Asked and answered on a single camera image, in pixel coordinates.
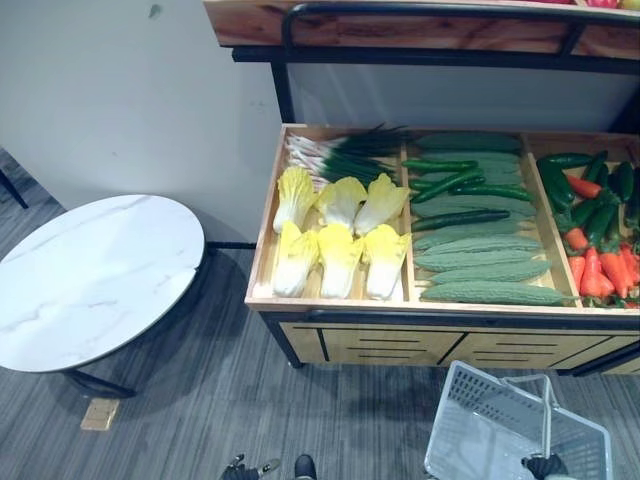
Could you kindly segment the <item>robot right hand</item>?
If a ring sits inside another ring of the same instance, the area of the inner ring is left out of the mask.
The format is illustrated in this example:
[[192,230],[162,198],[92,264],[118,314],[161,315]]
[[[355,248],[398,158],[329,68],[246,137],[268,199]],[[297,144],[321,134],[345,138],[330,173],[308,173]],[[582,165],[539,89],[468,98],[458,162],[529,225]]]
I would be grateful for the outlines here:
[[521,460],[521,464],[535,479],[550,479],[552,476],[567,476],[568,469],[557,454],[545,457],[543,454],[534,454]]

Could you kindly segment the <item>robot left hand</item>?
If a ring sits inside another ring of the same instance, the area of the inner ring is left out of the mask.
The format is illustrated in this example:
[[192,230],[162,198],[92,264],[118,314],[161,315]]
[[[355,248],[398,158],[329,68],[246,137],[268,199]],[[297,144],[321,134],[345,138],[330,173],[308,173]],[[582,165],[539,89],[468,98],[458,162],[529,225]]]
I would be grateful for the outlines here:
[[247,467],[243,453],[237,454],[225,467],[220,480],[260,480],[275,472],[281,465],[280,459],[267,460],[257,467]]

